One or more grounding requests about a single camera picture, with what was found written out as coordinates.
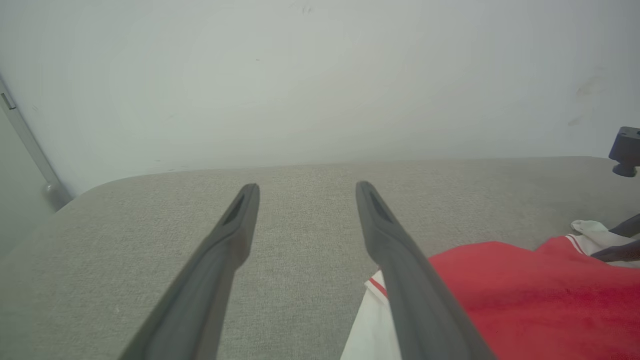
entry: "gray fabric surface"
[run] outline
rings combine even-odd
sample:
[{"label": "gray fabric surface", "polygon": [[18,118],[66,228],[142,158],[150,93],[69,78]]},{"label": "gray fabric surface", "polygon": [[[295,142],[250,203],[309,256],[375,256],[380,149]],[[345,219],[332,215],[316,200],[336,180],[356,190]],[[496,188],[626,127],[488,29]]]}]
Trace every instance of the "gray fabric surface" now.
[{"label": "gray fabric surface", "polygon": [[0,357],[116,359],[237,191],[262,202],[234,281],[220,359],[337,359],[376,265],[356,212],[373,183],[427,255],[503,241],[533,249],[576,219],[640,211],[638,182],[596,158],[207,170],[95,188],[0,264]]}]

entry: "gray upholstered bed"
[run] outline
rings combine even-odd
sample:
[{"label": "gray upholstered bed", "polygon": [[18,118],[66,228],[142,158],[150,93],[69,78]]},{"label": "gray upholstered bed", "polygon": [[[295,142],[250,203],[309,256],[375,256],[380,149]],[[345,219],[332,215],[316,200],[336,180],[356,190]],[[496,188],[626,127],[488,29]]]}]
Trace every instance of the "gray upholstered bed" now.
[{"label": "gray upholstered bed", "polygon": [[204,170],[99,186],[0,263],[0,358],[116,359],[246,183],[262,201],[236,274],[220,359],[337,359],[376,265],[356,212],[373,183],[427,255],[533,249],[577,219],[640,212],[640,185],[596,158]]}]

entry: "wall stain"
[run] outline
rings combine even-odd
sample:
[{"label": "wall stain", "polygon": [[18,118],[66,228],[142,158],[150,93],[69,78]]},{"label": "wall stain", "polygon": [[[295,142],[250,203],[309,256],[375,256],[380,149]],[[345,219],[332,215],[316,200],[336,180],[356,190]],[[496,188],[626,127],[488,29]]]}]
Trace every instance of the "wall stain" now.
[{"label": "wall stain", "polygon": [[[291,5],[289,5],[289,8],[291,9],[294,6],[297,7],[296,5],[298,5],[298,3],[300,3],[300,2],[301,2],[300,0],[294,1],[293,3],[291,3]],[[313,8],[313,6],[310,5],[310,2],[307,1],[305,3],[305,5],[302,7],[302,14],[307,14],[308,15],[308,14],[310,14],[312,12],[314,12],[314,8]]]},{"label": "wall stain", "polygon": [[575,93],[575,95],[578,97],[578,99],[583,100],[593,94],[600,93],[602,92],[600,89],[601,83],[602,83],[602,77],[597,75],[592,76],[591,78],[589,78],[589,80],[587,80],[586,83],[580,86],[580,88]]},{"label": "wall stain", "polygon": [[577,118],[569,121],[567,125],[569,125],[569,127],[578,126],[582,123],[582,118],[582,116],[578,116]]}]

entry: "white wall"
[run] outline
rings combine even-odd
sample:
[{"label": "white wall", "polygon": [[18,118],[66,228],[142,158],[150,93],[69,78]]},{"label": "white wall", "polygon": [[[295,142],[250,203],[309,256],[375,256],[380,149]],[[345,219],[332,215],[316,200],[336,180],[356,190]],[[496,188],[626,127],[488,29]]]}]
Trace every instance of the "white wall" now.
[{"label": "white wall", "polygon": [[638,0],[3,0],[0,74],[70,191],[166,171],[606,157]]},{"label": "white wall", "polygon": [[55,213],[46,184],[0,105],[0,260]]}]

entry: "red and white clothing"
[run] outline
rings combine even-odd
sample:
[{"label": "red and white clothing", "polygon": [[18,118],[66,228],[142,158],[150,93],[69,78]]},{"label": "red and white clothing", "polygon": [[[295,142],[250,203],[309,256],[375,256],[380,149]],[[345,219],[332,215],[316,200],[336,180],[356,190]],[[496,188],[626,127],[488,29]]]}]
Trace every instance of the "red and white clothing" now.
[{"label": "red and white clothing", "polygon": [[[591,255],[633,241],[597,222],[535,251],[499,242],[429,259],[499,359],[640,359],[640,269]],[[401,359],[384,278],[376,273],[342,359]]]}]

